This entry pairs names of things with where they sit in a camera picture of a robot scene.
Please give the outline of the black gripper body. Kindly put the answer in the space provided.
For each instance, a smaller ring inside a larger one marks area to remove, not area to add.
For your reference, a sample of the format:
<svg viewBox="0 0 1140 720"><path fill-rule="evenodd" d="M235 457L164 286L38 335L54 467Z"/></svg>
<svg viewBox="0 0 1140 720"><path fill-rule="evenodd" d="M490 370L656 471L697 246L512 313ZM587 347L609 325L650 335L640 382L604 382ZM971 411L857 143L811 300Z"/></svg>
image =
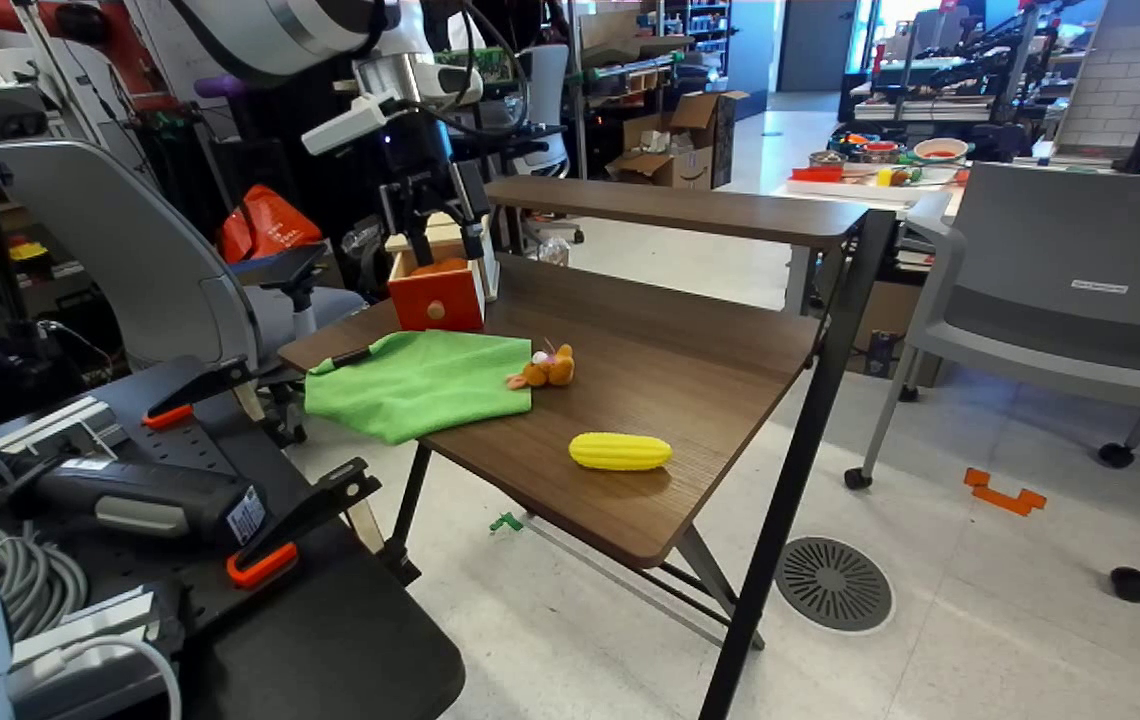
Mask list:
<svg viewBox="0 0 1140 720"><path fill-rule="evenodd" d="M472 154L452 150L452 131L437 115L408 112L377 137L377 147L383 162L377 183L383 226L420 243L427 215L444 211L460 225L460 246L478 254L482 174Z"/></svg>

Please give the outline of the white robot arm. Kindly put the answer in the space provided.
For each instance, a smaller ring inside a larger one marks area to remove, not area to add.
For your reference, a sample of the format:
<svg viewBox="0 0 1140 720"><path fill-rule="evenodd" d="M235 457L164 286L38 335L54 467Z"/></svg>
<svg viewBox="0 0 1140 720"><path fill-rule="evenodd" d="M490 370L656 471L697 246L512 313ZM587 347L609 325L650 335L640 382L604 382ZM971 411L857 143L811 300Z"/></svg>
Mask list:
<svg viewBox="0 0 1140 720"><path fill-rule="evenodd" d="M329 154L393 128L399 115L444 112L482 93L477 22L465 65L444 65L427 20L448 0L173 0L196 38L244 81L298 81L318 65L351 69L343 112L298 131L308 154Z"/></svg>

